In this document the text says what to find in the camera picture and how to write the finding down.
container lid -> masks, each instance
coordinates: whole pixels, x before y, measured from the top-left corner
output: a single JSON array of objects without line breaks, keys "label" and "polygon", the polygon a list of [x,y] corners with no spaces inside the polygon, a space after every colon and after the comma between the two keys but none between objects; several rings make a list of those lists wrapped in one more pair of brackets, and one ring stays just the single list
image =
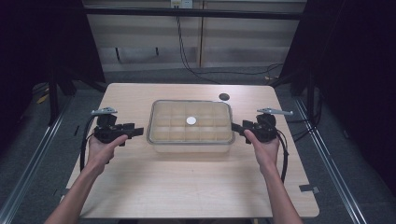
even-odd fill
[{"label": "container lid", "polygon": [[155,145],[231,144],[231,108],[224,102],[159,100],[153,103],[148,141]]}]

table surface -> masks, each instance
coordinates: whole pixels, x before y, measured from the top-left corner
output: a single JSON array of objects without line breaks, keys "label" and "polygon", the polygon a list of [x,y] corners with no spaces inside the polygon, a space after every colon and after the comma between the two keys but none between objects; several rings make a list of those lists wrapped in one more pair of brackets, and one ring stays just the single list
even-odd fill
[{"label": "table surface", "polygon": [[[111,84],[100,108],[119,112],[117,123],[144,127],[136,136],[117,147],[115,158],[98,177],[85,202],[81,217],[105,218],[232,218],[271,217],[265,181],[252,145],[235,135],[226,153],[158,153],[147,141],[152,104],[157,100],[219,101],[228,93],[233,122],[255,120],[259,108],[281,108],[275,91],[264,86],[195,84]],[[304,167],[283,116],[276,115],[276,127],[286,135],[289,168],[285,187],[301,217],[318,215]],[[279,150],[277,167],[282,169]],[[79,160],[70,176],[70,188],[79,174]]]}]

dark round object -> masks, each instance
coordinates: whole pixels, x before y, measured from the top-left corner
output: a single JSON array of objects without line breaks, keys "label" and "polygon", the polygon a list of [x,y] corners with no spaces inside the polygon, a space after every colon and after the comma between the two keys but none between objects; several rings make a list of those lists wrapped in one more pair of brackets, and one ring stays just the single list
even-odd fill
[{"label": "dark round object", "polygon": [[230,100],[230,95],[227,94],[227,93],[222,93],[222,94],[219,95],[219,98],[222,101],[228,101],[228,100]]}]

clear plastic container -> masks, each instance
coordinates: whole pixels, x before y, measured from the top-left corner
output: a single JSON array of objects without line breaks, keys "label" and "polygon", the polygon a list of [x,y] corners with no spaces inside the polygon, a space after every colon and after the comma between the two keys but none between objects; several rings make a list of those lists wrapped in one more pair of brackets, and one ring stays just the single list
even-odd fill
[{"label": "clear plastic container", "polygon": [[213,101],[154,102],[148,141],[158,152],[226,152],[234,140],[228,104]]}]

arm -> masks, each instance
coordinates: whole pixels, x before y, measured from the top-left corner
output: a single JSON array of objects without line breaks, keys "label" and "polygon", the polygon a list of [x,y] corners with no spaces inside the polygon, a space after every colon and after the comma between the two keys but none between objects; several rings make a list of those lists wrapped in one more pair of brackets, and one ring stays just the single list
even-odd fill
[{"label": "arm", "polygon": [[114,148],[125,142],[127,138],[127,135],[123,135],[109,144],[103,144],[94,136],[91,137],[87,165],[64,199],[46,220],[46,224],[78,223],[79,214],[93,183],[105,170],[106,163],[114,157]]},{"label": "arm", "polygon": [[265,178],[268,196],[275,223],[303,223],[292,204],[289,194],[280,179],[276,168],[279,139],[261,143],[249,130],[245,130],[246,138],[253,144],[260,171]]}]

